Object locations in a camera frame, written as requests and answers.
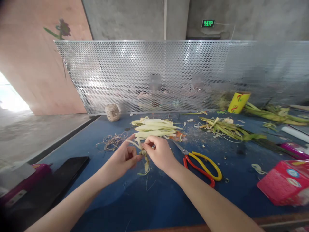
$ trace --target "yellow scissors handle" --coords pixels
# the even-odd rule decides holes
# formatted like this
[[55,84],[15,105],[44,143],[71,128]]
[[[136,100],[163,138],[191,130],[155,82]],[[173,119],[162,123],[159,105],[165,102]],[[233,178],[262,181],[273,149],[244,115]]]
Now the yellow scissors handle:
[[[202,154],[197,153],[197,152],[194,152],[194,151],[192,153],[189,153],[189,156],[195,158],[200,163],[200,165],[203,167],[205,172],[207,172],[209,175],[211,175],[215,181],[221,181],[222,180],[222,173],[221,173],[219,167],[211,159],[209,159],[207,156],[202,155]],[[202,157],[202,158],[208,160],[215,167],[215,169],[216,169],[216,171],[218,173],[218,176],[215,177],[213,174],[211,174],[211,172],[207,169],[205,164],[197,156]]]

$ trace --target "blue table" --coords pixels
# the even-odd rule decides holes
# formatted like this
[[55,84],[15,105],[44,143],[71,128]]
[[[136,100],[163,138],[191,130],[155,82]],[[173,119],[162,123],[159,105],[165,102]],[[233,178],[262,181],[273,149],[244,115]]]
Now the blue table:
[[[292,159],[288,155],[279,155],[262,148],[253,142],[232,143],[223,138],[213,138],[212,133],[200,131],[193,125],[202,122],[199,115],[182,115],[179,113],[122,115],[117,122],[109,122],[106,116],[101,116],[89,126],[84,128],[54,152],[45,157],[40,163],[53,163],[52,169],[58,169],[68,158],[89,156],[90,162],[82,174],[75,181],[68,194],[92,176],[112,155],[112,151],[100,151],[96,144],[102,142],[107,135],[121,134],[125,128],[131,127],[132,120],[141,117],[169,118],[175,123],[183,123],[193,118],[195,122],[187,122],[184,130],[187,141],[181,145],[188,151],[196,151],[210,157],[219,163],[225,181],[216,182],[215,189],[233,202],[252,218],[271,215],[283,215],[308,211],[308,207],[279,207],[274,206],[268,198],[256,187],[263,176],[252,169],[251,164],[258,164],[263,171],[270,171],[279,161]],[[217,112],[201,115],[203,117],[232,116],[234,123],[243,124],[244,128],[261,133],[264,119],[246,117],[234,114],[218,114]],[[135,131],[131,128],[129,135]],[[277,136],[268,136],[274,142],[286,142]],[[183,163],[183,155],[172,143],[170,147],[177,158]],[[206,165],[212,173],[216,173],[209,164]],[[167,227],[192,226],[203,224],[204,221],[194,208],[181,188],[164,172],[159,170],[150,161],[150,172],[146,176],[139,176],[144,166],[140,162],[134,170],[129,170],[121,179],[106,187],[93,201],[85,214],[78,221],[73,231],[136,231]],[[196,170],[189,168],[202,180],[209,180]]]

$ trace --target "yellow paper roll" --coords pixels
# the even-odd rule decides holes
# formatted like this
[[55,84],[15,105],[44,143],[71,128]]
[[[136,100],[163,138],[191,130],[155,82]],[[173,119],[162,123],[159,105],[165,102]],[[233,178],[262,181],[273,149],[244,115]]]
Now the yellow paper roll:
[[247,91],[238,91],[234,94],[233,99],[229,105],[228,112],[239,114],[248,101],[251,93]]

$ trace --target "person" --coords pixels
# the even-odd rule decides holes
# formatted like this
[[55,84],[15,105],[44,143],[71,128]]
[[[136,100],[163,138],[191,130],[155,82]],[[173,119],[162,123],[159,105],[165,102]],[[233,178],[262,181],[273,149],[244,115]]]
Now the person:
[[[142,147],[154,164],[179,184],[211,231],[263,231],[244,212],[180,164],[167,140],[149,136]],[[137,154],[135,147],[129,147],[127,141],[123,142],[92,177],[26,231],[70,231],[99,192],[122,177],[130,168],[134,168],[141,159],[142,156]]]

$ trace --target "green exit sign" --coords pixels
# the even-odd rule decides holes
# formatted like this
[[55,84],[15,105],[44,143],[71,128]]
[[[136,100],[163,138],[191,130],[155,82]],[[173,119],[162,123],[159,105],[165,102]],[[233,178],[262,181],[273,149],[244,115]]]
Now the green exit sign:
[[203,20],[202,22],[202,27],[213,27],[213,25],[215,24],[214,20]]

